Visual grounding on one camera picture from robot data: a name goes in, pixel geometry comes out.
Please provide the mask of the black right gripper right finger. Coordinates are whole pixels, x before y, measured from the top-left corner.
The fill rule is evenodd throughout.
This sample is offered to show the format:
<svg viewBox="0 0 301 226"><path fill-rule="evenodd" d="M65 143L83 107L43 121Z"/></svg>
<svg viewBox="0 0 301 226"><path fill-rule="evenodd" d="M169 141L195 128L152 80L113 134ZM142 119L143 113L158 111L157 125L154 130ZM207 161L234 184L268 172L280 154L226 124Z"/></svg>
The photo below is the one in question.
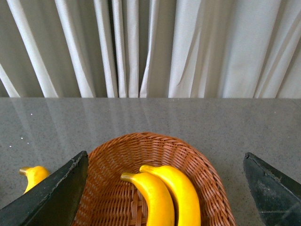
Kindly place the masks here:
<svg viewBox="0 0 301 226"><path fill-rule="evenodd" d="M246 153L243 168L251 195L266 226L301 224L301 185L253 153Z"/></svg>

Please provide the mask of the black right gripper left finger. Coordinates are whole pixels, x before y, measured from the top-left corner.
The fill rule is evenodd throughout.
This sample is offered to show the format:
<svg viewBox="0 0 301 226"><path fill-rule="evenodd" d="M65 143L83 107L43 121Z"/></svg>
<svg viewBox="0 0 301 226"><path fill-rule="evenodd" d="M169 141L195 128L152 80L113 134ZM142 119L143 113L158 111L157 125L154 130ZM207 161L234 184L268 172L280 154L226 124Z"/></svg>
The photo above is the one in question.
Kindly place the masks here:
<svg viewBox="0 0 301 226"><path fill-rule="evenodd" d="M82 197L88 154L82 151L0 210L2 226L70 226Z"/></svg>

